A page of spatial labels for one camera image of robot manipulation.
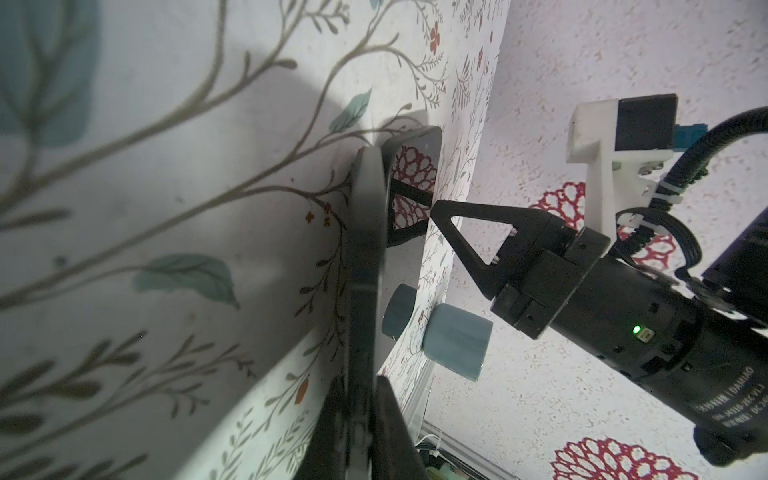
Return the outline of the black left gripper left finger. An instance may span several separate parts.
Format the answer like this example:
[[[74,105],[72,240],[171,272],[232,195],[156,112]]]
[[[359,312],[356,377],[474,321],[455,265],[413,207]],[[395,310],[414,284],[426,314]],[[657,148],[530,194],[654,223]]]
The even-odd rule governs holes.
[[[344,478],[347,411],[344,378],[333,379],[295,480]]]

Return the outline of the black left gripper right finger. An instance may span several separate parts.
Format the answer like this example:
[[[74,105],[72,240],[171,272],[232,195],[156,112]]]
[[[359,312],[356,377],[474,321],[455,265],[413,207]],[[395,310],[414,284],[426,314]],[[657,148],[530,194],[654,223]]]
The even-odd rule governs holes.
[[[389,380],[378,376],[373,397],[373,478],[427,480]]]

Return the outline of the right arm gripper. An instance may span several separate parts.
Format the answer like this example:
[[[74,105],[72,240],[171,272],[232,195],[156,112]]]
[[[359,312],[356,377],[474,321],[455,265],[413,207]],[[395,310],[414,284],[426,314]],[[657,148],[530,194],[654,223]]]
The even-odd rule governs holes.
[[[431,220],[491,310],[547,328],[721,441],[767,438],[767,339],[609,256],[547,211],[439,200]]]

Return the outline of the black phone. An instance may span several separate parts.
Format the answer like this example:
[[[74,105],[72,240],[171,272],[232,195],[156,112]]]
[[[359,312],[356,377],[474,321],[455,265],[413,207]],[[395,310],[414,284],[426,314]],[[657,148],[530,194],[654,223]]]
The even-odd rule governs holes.
[[[348,292],[346,479],[368,479],[379,294],[386,249],[384,162],[381,149],[364,147],[352,169],[346,256]]]

